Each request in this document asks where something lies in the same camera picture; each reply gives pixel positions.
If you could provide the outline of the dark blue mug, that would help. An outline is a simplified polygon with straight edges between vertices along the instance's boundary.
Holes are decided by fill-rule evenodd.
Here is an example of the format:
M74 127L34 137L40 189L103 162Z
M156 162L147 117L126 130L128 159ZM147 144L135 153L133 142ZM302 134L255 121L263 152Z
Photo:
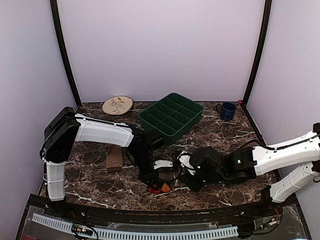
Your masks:
M232 102L223 102L215 107L220 119L226 122L232 121L237 110L237 106Z

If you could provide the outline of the brown ribbed sock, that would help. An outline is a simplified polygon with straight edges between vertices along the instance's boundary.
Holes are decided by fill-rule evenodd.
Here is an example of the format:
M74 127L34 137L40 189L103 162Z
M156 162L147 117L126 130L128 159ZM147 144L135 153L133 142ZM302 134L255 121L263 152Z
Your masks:
M117 172L122 169L123 154L120 146L113 144L108 145L105 165L108 172Z

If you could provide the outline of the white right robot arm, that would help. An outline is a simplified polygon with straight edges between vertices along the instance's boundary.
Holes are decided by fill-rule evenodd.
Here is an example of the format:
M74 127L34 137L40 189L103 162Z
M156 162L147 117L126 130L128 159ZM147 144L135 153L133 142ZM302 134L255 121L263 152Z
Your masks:
M255 205L255 213L266 217L275 203L284 202L290 195L314 181L320 175L320 125L298 138L274 144L248 143L234 152L223 155L213 147L200 147L193 153L181 152L177 160L186 168L184 182L199 192L205 184L226 186L244 183L271 171L296 165L285 178L261 192L262 201Z

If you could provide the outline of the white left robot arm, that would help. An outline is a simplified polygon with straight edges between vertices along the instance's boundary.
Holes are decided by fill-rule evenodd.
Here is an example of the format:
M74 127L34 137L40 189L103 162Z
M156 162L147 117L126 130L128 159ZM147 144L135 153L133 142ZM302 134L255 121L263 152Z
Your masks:
M39 152L46 170L44 179L51 210L60 218L71 213L65 203L65 165L75 142L93 142L128 149L138 166L139 180L152 193L171 191L170 182L159 178L155 169L154 150L164 145L162 134L146 132L136 125L114 123L86 117L65 107L44 130L44 143Z

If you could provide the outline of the red yellow argyle sock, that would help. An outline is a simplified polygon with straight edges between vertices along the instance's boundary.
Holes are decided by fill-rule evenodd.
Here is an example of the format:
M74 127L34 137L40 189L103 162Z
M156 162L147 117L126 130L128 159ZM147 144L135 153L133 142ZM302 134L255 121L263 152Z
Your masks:
M154 184L149 186L148 191L150 193L160 194L160 193L169 193L172 190L171 186L166 182L160 184Z

